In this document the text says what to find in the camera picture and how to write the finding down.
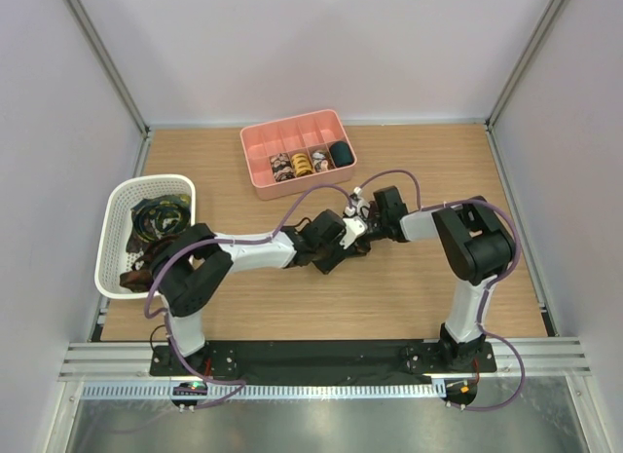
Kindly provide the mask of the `dark red patterned tie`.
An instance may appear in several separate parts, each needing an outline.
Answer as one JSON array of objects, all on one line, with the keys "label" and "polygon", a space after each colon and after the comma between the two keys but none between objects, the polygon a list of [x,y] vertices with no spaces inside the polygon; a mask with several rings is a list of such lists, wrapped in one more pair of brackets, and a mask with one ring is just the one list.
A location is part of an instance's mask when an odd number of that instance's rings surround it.
[{"label": "dark red patterned tie", "polygon": [[[376,203],[375,203],[375,202],[372,202],[372,203],[370,204],[370,207],[371,207],[371,208],[370,208],[370,212],[374,212],[374,211],[376,211],[377,213],[379,213],[379,211],[378,211],[378,207],[377,207],[377,205],[376,205]],[[369,252],[371,251],[371,248],[372,248],[371,243],[372,243],[372,242],[366,242],[366,241],[364,241],[364,240],[362,239],[362,236],[361,236],[360,238],[358,238],[358,239],[355,241],[355,243],[354,243],[354,245],[355,245],[355,250],[356,250],[356,253],[355,253],[355,254],[356,254],[357,256],[363,256],[363,255],[366,255],[367,253],[369,253]]]}]

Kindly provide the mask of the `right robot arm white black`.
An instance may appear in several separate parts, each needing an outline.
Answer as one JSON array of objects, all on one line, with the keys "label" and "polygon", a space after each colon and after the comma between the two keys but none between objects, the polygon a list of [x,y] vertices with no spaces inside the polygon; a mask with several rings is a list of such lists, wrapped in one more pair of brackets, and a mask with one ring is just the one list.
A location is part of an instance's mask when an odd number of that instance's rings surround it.
[{"label": "right robot arm white black", "polygon": [[521,256],[513,221],[482,197],[409,212],[395,187],[375,192],[361,212],[368,223],[364,245],[380,239],[439,240],[457,285],[436,353],[449,370],[471,366],[485,347],[484,322],[495,288]]}]

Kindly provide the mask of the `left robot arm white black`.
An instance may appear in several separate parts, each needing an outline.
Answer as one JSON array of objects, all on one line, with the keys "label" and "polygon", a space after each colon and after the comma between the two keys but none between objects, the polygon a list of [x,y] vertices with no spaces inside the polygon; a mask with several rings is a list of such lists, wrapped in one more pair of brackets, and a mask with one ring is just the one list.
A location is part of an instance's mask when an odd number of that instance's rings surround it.
[{"label": "left robot arm white black", "polygon": [[198,375],[209,359],[202,310],[228,276],[310,264],[328,273],[365,232],[359,217],[341,217],[330,209],[304,226],[281,221],[265,234],[217,234],[198,223],[167,245],[150,265],[152,284],[145,317],[164,316],[172,363],[186,375]]}]

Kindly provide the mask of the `rolled dark teal tie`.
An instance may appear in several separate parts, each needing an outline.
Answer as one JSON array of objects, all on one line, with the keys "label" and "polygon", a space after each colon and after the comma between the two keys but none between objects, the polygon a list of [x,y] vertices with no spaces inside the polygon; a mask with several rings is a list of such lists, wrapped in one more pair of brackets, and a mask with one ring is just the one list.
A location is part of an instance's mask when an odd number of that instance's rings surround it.
[{"label": "rolled dark teal tie", "polygon": [[339,140],[331,144],[329,152],[336,168],[351,166],[354,163],[353,154],[345,140]]}]

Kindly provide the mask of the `rolled white floral tie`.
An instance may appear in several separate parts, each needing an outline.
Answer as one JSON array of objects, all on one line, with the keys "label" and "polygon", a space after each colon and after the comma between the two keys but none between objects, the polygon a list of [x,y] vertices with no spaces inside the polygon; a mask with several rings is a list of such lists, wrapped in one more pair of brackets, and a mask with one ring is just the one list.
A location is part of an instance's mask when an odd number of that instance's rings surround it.
[{"label": "rolled white floral tie", "polygon": [[311,152],[311,165],[315,172],[326,172],[335,168],[330,153],[323,149]]}]

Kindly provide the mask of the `rolled yellow tie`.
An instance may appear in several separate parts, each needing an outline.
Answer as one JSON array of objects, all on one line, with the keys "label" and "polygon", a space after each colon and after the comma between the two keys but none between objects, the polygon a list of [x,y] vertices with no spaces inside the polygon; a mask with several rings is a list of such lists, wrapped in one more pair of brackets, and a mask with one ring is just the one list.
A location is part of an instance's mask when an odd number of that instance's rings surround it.
[{"label": "rolled yellow tie", "polygon": [[306,153],[294,153],[290,157],[290,163],[296,177],[303,177],[314,173],[314,168]]}]

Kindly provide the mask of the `pink divided organizer tray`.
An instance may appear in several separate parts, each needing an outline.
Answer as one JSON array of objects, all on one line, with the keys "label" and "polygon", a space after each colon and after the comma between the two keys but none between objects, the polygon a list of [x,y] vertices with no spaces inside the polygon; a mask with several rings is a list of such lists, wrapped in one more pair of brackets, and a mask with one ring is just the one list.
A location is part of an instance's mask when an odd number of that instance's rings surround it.
[{"label": "pink divided organizer tray", "polygon": [[[258,197],[272,200],[302,193],[314,185],[337,184],[348,181],[354,174],[357,157],[337,112],[323,109],[315,112],[269,121],[246,127],[240,140],[251,182]],[[312,151],[323,149],[336,141],[345,140],[354,157],[351,166],[275,182],[269,158],[278,153],[303,152],[311,159]]]}]

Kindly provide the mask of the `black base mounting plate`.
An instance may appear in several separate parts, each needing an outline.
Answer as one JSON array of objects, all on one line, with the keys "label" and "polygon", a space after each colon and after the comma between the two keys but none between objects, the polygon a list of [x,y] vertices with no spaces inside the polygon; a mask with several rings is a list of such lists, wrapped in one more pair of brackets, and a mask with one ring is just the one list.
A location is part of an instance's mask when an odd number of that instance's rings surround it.
[{"label": "black base mounting plate", "polygon": [[250,385],[409,385],[429,376],[497,370],[484,342],[455,358],[436,340],[211,341],[186,361],[217,380]]}]

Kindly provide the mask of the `white perforated plastic basket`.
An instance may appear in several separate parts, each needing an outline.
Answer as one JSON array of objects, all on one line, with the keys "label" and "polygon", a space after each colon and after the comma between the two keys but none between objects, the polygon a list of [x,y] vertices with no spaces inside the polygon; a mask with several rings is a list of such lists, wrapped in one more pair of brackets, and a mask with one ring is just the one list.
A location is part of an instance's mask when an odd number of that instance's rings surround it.
[{"label": "white perforated plastic basket", "polygon": [[142,200],[163,195],[189,197],[190,224],[196,219],[196,187],[180,174],[146,175],[119,184],[108,198],[100,233],[94,283],[105,297],[116,300],[145,299],[147,292],[133,292],[120,285],[120,275],[128,272],[142,252],[127,252],[132,231],[131,210]]}]

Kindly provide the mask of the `right aluminium frame post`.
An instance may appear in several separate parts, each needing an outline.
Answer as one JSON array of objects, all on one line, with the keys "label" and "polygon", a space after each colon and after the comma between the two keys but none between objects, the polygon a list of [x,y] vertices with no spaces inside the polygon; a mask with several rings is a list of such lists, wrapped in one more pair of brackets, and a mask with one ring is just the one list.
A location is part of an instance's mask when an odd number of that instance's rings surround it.
[{"label": "right aluminium frame post", "polygon": [[521,83],[525,74],[528,72],[532,63],[536,59],[568,2],[569,0],[549,0],[547,2],[547,5],[540,15],[540,18],[537,21],[526,46],[522,50],[510,75],[502,87],[489,117],[486,119],[485,126],[488,132],[493,130],[495,124],[501,117],[518,85]]}]

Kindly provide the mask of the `aluminium frame post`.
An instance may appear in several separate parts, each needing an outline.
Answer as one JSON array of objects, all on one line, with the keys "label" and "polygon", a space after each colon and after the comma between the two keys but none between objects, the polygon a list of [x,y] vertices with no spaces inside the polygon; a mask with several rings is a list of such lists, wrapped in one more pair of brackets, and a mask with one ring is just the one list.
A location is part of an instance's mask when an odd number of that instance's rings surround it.
[{"label": "aluminium frame post", "polygon": [[532,63],[536,59],[568,2],[569,0],[549,0],[547,2],[547,5],[540,15],[540,18],[537,21],[526,46],[522,50],[510,75],[502,87],[489,117],[486,119],[485,126],[488,132],[493,130],[495,124],[501,117],[518,85],[521,83],[525,74],[528,72]]},{"label": "aluminium frame post", "polygon": [[92,19],[82,0],[63,0],[83,33],[89,47],[98,61],[101,69],[117,94],[122,105],[125,107],[134,125],[143,138],[149,134],[148,124],[145,122],[136,102],[130,94],[128,86],[117,68],[113,58],[108,52],[102,38],[99,35]]}]

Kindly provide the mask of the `left aluminium frame post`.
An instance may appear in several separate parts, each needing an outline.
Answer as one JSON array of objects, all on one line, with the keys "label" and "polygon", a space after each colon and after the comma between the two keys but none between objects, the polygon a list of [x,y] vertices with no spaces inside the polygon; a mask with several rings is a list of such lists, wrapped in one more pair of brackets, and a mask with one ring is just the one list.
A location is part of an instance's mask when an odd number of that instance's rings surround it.
[{"label": "left aluminium frame post", "polygon": [[98,61],[101,69],[117,94],[122,105],[125,107],[134,125],[143,138],[149,134],[148,124],[145,122],[136,102],[130,94],[128,86],[117,68],[113,58],[108,52],[102,38],[99,35],[92,19],[82,0],[63,0],[83,33],[89,47]]}]

